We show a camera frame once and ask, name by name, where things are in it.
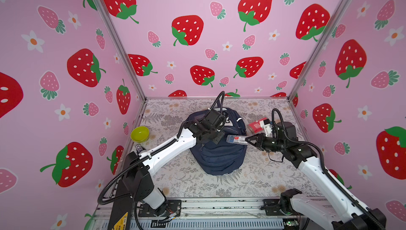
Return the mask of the red small card pack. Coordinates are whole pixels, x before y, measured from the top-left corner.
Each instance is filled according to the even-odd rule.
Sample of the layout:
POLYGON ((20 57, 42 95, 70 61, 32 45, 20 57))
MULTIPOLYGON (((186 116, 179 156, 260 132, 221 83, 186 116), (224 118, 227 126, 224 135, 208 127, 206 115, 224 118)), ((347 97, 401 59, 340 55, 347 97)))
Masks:
POLYGON ((263 122, 264 122, 264 120, 269 120, 269 119, 268 118, 262 118, 262 119, 259 119, 257 121, 254 121, 254 122, 250 123, 248 125, 250 131, 253 134, 264 132, 263 131, 263 122))

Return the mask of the navy blue student backpack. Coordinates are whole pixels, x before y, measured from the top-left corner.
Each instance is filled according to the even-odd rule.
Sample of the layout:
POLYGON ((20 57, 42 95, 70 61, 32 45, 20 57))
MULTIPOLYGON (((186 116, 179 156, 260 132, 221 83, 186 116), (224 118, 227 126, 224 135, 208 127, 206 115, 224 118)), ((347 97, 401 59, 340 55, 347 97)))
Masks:
POLYGON ((209 175, 221 176, 237 170, 243 163, 247 146, 226 141, 227 136, 246 136, 246 126, 237 111, 224 108, 228 120, 222 129, 224 136, 216 144, 212 141, 198 143, 190 148, 197 163, 209 175))

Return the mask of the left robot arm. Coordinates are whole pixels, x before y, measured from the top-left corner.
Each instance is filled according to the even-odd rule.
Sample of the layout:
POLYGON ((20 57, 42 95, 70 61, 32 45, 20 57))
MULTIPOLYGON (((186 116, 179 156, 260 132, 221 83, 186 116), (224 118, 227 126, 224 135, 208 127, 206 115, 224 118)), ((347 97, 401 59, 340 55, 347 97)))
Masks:
POLYGON ((127 168, 104 187, 97 199, 98 204, 107 205, 121 198, 131 197, 136 203, 148 204, 154 210, 155 215, 164 214, 168 208, 167 198, 154 185, 152 177, 161 167, 182 152, 200 143, 217 142, 224 135, 222 129, 228 119, 228 116, 223 114, 224 98, 225 92, 222 91, 203 117, 182 122, 175 136, 159 146, 141 153, 138 158, 131 161, 127 168), (125 185, 128 193, 110 199, 105 198, 107 191, 119 179, 125 185))

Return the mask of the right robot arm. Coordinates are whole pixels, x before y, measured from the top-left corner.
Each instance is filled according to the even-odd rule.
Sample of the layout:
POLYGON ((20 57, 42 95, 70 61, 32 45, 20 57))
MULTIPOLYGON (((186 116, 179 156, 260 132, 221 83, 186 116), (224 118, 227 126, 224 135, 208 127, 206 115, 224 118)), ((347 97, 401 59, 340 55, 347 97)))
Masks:
POLYGON ((274 118, 265 120, 264 132, 247 137, 246 142, 259 150, 280 152, 283 158, 304 173, 322 192, 332 209, 312 201, 298 189, 290 189, 280 195, 276 205, 282 213, 298 213, 325 230, 383 230, 387 219, 379 209, 371 209, 326 167, 319 147, 307 141, 299 141, 293 124, 274 118))

